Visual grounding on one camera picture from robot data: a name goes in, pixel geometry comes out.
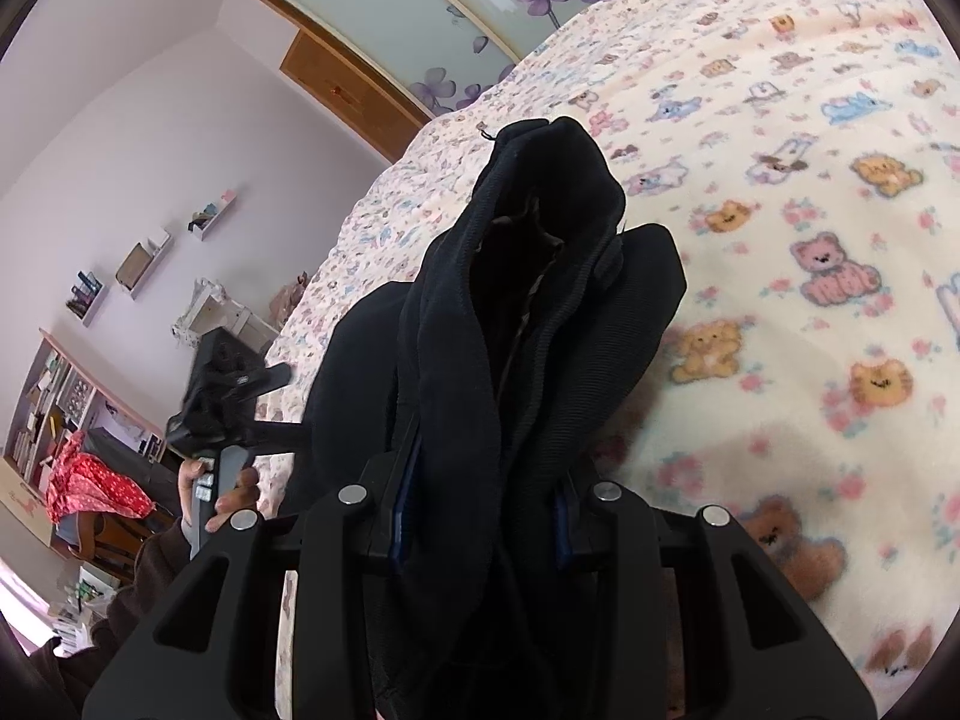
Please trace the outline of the white wall shelf middle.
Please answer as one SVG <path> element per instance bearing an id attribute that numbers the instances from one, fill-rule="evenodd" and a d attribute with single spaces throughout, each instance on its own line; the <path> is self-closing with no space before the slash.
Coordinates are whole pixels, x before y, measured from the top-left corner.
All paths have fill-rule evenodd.
<path id="1" fill-rule="evenodd" d="M 114 281 L 130 299 L 135 299 L 151 273 L 160 265 L 166 250 L 171 247 L 172 234 L 158 227 L 148 236 L 141 238 L 125 255 L 121 265 L 117 266 Z"/>

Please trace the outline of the white wall shelf lower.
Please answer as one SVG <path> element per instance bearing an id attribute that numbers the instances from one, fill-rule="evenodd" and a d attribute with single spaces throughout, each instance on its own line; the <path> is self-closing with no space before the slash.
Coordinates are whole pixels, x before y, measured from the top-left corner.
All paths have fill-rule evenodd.
<path id="1" fill-rule="evenodd" d="M 107 288 L 93 271 L 78 271 L 65 307 L 78 322 L 88 327 L 106 294 Z"/>

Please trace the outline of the teddy bear print bedspread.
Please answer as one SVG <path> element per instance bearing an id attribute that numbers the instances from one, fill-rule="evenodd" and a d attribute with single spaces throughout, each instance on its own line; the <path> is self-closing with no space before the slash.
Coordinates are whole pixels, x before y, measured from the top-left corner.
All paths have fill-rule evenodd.
<path id="1" fill-rule="evenodd" d="M 958 611 L 958 59 L 928 0 L 607 0 L 428 124 L 338 233 L 270 355 L 295 419 L 335 324 L 415 275 L 498 128 L 567 115 L 688 291 L 599 463 L 736 512 L 882 717 Z"/>

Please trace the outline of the white ornate rack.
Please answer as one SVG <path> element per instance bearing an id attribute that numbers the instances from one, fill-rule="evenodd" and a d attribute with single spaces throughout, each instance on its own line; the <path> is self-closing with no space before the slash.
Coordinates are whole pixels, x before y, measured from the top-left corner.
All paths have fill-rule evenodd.
<path id="1" fill-rule="evenodd" d="M 200 337 L 217 328 L 223 328 L 259 353 L 267 351 L 278 335 L 278 330 L 270 322 L 231 298 L 223 284 L 199 278 L 194 281 L 187 309 L 172 324 L 172 336 L 180 344 L 197 348 Z"/>

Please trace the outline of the pink bookcase with items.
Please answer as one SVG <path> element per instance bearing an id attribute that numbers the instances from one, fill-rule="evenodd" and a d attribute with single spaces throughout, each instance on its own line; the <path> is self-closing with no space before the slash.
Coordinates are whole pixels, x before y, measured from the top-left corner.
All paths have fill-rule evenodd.
<path id="1" fill-rule="evenodd" d="M 46 497 L 55 457 L 73 434 L 102 427 L 151 463 L 163 460 L 161 429 L 117 397 L 52 333 L 41 328 L 2 440 L 2 504 L 44 548 L 59 538 Z"/>

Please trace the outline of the red patterned cloth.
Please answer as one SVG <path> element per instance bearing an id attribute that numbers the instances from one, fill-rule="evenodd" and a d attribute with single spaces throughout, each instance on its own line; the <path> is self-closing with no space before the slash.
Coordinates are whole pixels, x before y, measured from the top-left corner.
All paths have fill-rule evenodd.
<path id="1" fill-rule="evenodd" d="M 46 514 L 53 525 L 67 515 L 94 512 L 121 517 L 148 517 L 155 502 L 128 476 L 114 472 L 104 461 L 83 449 L 85 433 L 76 431 L 65 440 L 50 467 L 44 493 Z"/>

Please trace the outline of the wooden door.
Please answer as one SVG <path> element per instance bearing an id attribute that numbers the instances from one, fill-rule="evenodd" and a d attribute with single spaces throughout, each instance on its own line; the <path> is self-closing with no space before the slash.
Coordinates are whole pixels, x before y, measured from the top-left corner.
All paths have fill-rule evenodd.
<path id="1" fill-rule="evenodd" d="M 300 29 L 280 70 L 395 163 L 430 117 L 337 39 Z"/>

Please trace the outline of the white wall shelf upper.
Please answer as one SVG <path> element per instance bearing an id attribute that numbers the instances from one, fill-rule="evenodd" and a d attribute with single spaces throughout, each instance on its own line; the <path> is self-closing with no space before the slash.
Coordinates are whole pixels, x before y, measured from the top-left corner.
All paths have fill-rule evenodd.
<path id="1" fill-rule="evenodd" d="M 234 190 L 226 190 L 214 202 L 207 203 L 200 210 L 194 211 L 187 222 L 187 232 L 195 239 L 203 241 L 237 198 L 238 194 Z"/>

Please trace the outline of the white wall shelf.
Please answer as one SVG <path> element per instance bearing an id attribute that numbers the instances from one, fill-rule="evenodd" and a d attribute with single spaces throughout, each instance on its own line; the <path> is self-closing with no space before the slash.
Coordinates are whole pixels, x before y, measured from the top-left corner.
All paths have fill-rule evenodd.
<path id="1" fill-rule="evenodd" d="M 187 222 L 187 232 L 195 239 L 203 241 L 237 198 L 238 194 L 234 190 L 226 190 L 214 202 L 207 203 L 200 210 L 194 211 Z"/>
<path id="2" fill-rule="evenodd" d="M 158 227 L 148 236 L 141 238 L 125 255 L 121 265 L 117 266 L 114 281 L 130 299 L 135 299 L 151 273 L 160 265 L 166 250 L 171 247 L 172 234 Z"/>
<path id="3" fill-rule="evenodd" d="M 106 294 L 107 288 L 93 271 L 78 271 L 65 307 L 78 322 L 88 327 Z"/>

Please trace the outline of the black pants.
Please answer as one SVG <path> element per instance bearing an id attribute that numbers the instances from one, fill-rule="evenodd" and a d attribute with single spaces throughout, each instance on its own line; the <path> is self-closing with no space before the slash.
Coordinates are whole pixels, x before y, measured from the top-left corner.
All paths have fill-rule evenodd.
<path id="1" fill-rule="evenodd" d="M 503 128 L 459 220 L 409 283 L 332 333 L 281 507 L 394 454 L 398 550 L 366 580 L 391 718 L 579 718 L 601 658 L 594 574 L 566 544 L 569 475 L 640 382 L 685 291 L 655 224 L 578 122 Z"/>

